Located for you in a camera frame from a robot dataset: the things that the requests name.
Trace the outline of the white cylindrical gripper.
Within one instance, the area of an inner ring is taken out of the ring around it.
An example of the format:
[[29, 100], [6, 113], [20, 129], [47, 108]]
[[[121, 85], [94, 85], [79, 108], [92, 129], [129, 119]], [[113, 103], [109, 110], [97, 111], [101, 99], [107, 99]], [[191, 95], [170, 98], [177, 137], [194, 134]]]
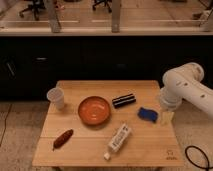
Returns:
[[162, 113], [161, 124], [170, 124], [174, 116], [173, 111], [182, 104], [182, 99], [170, 92], [166, 87], [163, 87], [160, 89], [159, 103], [164, 110], [169, 110]]

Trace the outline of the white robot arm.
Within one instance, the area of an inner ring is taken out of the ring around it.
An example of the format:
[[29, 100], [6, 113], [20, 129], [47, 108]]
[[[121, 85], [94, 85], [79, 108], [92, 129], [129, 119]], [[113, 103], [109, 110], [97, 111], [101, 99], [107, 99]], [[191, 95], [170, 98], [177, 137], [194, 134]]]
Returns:
[[213, 120], [213, 89], [201, 83], [203, 78], [204, 69], [195, 62], [166, 71], [158, 96], [161, 108], [174, 112], [185, 99]]

